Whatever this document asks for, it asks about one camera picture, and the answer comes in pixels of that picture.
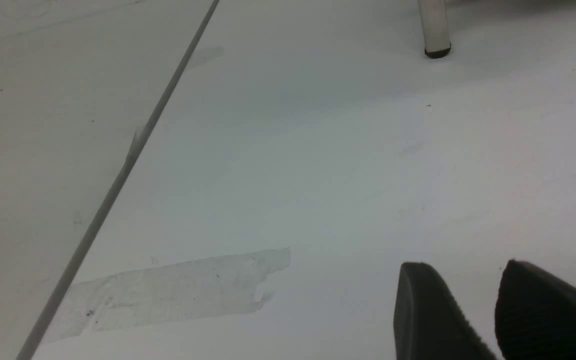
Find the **floor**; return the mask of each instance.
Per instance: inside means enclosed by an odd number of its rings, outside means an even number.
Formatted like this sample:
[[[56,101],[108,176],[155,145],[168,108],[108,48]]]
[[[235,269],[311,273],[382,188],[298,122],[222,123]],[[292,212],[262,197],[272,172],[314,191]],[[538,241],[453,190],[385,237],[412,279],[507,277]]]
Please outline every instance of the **floor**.
[[[394,358],[432,264],[499,354],[507,260],[576,286],[576,1],[224,0],[35,360]]]
[[[0,0],[0,359],[18,354],[208,6]]]

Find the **scuff mark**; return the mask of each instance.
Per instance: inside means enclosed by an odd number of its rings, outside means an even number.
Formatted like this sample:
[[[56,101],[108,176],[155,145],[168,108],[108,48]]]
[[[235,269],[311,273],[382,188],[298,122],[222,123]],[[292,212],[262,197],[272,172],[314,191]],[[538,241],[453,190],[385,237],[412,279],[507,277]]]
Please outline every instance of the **scuff mark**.
[[[570,180],[576,180],[576,173],[572,173],[571,175],[547,178],[546,180],[541,182],[541,186],[550,187],[558,183],[569,182]]]
[[[126,271],[73,284],[42,344],[82,333],[118,330],[260,310],[255,300],[268,274],[290,265],[290,249],[263,250]]]
[[[77,227],[82,225],[82,222],[83,222],[82,212],[80,210],[76,210],[72,219],[72,225],[74,227],[74,230],[77,230]]]
[[[199,68],[214,59],[222,57],[224,55],[223,46],[210,46],[204,48],[197,48],[190,57],[188,64],[185,66],[186,71],[194,68]]]
[[[409,145],[406,146],[405,148],[402,148],[401,151],[399,151],[397,154],[404,157],[406,155],[414,155],[416,153],[418,153],[419,151],[421,151],[424,148],[424,142],[423,141],[419,141],[417,143],[414,143],[413,145]]]

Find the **gray line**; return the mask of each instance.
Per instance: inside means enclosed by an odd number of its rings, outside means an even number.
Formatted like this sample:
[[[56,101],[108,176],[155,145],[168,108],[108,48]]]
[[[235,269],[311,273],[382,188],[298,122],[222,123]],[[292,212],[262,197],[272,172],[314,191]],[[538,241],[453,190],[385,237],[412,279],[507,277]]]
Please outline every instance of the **gray line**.
[[[28,334],[28,337],[26,337],[23,346],[19,350],[19,353],[16,355],[16,360],[31,360],[35,354],[39,343],[44,337],[44,333],[46,332],[48,325],[50,325],[50,322],[55,316],[55,313],[57,312],[59,305],[64,299],[68,288],[73,282],[78,269],[82,265],[82,262],[86,257],[90,246],[92,245],[102,224],[108,216],[108,213],[115,203],[117,196],[119,196],[119,191],[121,191],[122,187],[124,186],[130,171],[133,170],[135,162],[137,162],[137,158],[142,153],[142,150],[146,145],[146,141],[148,141],[148,138],[151,136],[151,133],[153,132],[155,125],[157,125],[157,121],[160,119],[166,104],[168,104],[172,92],[177,86],[179,79],[181,78],[181,75],[184,72],[186,65],[188,64],[188,61],[190,60],[191,55],[199,43],[199,39],[201,39],[204,30],[208,26],[208,22],[210,22],[210,19],[212,18],[213,13],[217,8],[217,4],[219,4],[219,0],[213,0],[210,8],[208,9],[208,12],[203,18],[203,21],[201,21],[201,25],[199,25],[197,32],[195,32],[194,37],[190,42],[190,46],[188,46],[188,49],[185,51],[185,54],[179,62],[179,65],[174,71],[170,81],[168,82],[166,89],[164,90],[161,98],[152,111],[146,126],[139,134],[139,137],[136,139],[136,141],[130,146],[130,151],[128,151],[128,155],[126,156],[126,160],[123,163],[119,174],[112,183],[112,186],[110,187],[108,194],[106,194],[105,198],[103,199],[101,206],[96,211],[96,214],[94,214],[94,218],[88,226],[86,234],[84,234],[83,238],[81,239],[77,249],[66,265],[66,269],[64,270],[63,274],[61,274],[61,278],[59,278],[57,286],[48,298],[48,302],[41,311],[41,314],[39,314],[39,317],[34,323],[34,326],[32,326],[32,330],[30,330],[30,333]]]

